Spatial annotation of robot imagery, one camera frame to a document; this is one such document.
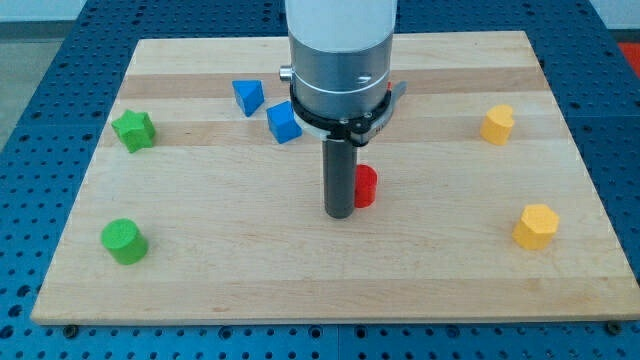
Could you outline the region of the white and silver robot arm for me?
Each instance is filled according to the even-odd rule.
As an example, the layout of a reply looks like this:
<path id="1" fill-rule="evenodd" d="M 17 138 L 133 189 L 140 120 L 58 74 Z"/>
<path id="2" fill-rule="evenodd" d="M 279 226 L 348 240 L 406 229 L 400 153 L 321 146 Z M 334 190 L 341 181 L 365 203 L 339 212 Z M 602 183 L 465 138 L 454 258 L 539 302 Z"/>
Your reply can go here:
<path id="1" fill-rule="evenodd" d="M 396 11 L 396 0 L 286 0 L 297 102 L 330 119 L 376 108 L 387 91 Z"/>

